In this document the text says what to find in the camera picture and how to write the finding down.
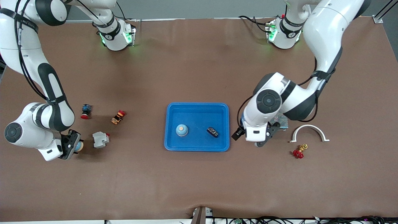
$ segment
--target blue tray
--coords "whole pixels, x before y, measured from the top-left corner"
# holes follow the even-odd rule
[[[188,127],[188,134],[176,134],[179,124]],[[218,138],[207,132],[212,127]],[[224,152],[229,148],[229,110],[224,103],[186,103],[169,104],[166,115],[164,146],[171,151]]]

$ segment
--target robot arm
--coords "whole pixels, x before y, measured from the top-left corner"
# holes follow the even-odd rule
[[[311,20],[318,21],[318,23],[324,23],[330,19],[330,15],[327,12],[322,12],[323,17],[312,16],[319,14],[322,9],[328,8],[327,11],[332,13],[330,10],[336,10],[343,17],[347,18],[347,22],[351,21],[352,6],[357,7],[356,1],[349,1],[347,4],[336,3],[336,1],[322,1],[321,0],[284,0],[286,3],[286,13],[283,18],[276,18],[271,21],[266,27],[266,30],[270,33],[267,34],[268,42],[275,45],[277,48],[288,49],[299,40],[301,34],[301,28],[306,22],[307,18],[311,16]],[[353,19],[361,15],[370,5],[371,0],[362,1],[360,8],[355,12]],[[311,12],[310,5],[317,5],[316,11]],[[315,28],[325,27],[324,24],[313,24]]]
[[[116,5],[116,0],[64,0],[66,4],[74,5],[84,12],[99,30],[102,42],[112,51],[120,51],[127,46],[133,46],[135,26],[115,18],[110,8]]]
[[[265,75],[256,86],[241,117],[234,139],[246,133],[246,140],[263,144],[274,133],[269,121],[278,111],[290,120],[308,117],[325,84],[335,71],[342,48],[341,38],[357,16],[364,0],[322,0],[304,25],[304,37],[315,55],[317,65],[306,89],[280,73]]]
[[[46,101],[28,104],[21,115],[7,125],[4,136],[14,145],[37,148],[46,161],[70,159],[83,146],[78,132],[60,133],[72,126],[74,113],[37,35],[36,24],[64,24],[67,16],[64,2],[79,3],[81,8],[83,4],[92,7],[84,10],[96,19],[94,23],[106,37],[103,41],[109,49],[121,50],[133,42],[131,25],[115,19],[109,9],[115,0],[0,0],[0,53],[8,67],[24,74],[28,82],[31,80],[32,88],[34,82],[40,86],[43,94],[38,88],[36,91]]]

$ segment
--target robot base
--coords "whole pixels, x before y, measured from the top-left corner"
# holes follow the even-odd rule
[[[134,46],[135,43],[136,27],[123,20],[117,20],[117,22],[120,24],[121,28],[119,33],[114,36],[113,39],[110,39],[112,36],[101,33],[99,34],[102,38],[103,45],[112,51],[123,50],[127,46]]]
[[[297,41],[299,41],[301,31],[297,35],[294,33],[295,36],[293,38],[287,38],[286,35],[281,31],[279,26],[280,22],[281,19],[276,18],[275,20],[267,23],[265,30],[271,32],[267,33],[267,42],[280,49],[289,49],[293,47]]]

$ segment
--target metal bracket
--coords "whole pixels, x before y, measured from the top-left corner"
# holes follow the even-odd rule
[[[330,141],[329,139],[326,139],[325,134],[324,134],[324,133],[322,132],[322,130],[319,129],[317,126],[310,125],[310,124],[305,124],[305,125],[302,125],[302,126],[298,127],[298,128],[294,131],[294,133],[293,133],[293,139],[290,141],[290,143],[292,143],[292,142],[297,142],[297,133],[298,133],[298,131],[299,131],[301,128],[304,128],[304,127],[309,127],[309,128],[312,128],[312,129],[316,130],[316,132],[318,132],[318,134],[321,136],[322,141]]]
[[[80,141],[80,133],[70,129],[68,135],[61,135],[62,155],[58,158],[69,160],[74,152],[77,143]]]
[[[383,23],[383,19],[380,18],[379,20],[377,20],[377,19],[376,19],[376,15],[372,15],[372,18],[373,18],[373,21],[374,21],[376,24],[382,24],[382,23]]]
[[[265,143],[267,143],[268,140],[272,138],[272,136],[279,130],[281,125],[278,122],[275,122],[273,125],[270,126],[270,128],[267,130],[267,136],[265,138],[265,141],[262,142],[256,142],[254,145],[256,147],[263,147]]]

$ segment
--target table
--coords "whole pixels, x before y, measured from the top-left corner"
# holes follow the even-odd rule
[[[353,21],[343,55],[310,124],[330,142],[289,122],[263,148],[239,139],[225,153],[173,152],[163,146],[171,102],[224,102],[230,131],[257,82],[280,72],[307,79],[314,57],[303,40],[280,50],[247,20],[135,23],[135,47],[112,52],[91,24],[40,27],[43,51],[76,114],[85,148],[46,162],[35,149],[0,138],[0,221],[187,218],[198,206],[215,216],[356,217],[398,212],[398,63],[383,26]],[[42,102],[7,69],[0,86],[0,127],[30,102]],[[80,119],[83,104],[92,119]],[[127,115],[118,125],[118,110]],[[94,149],[94,132],[110,133]],[[304,159],[291,151],[306,143]]]

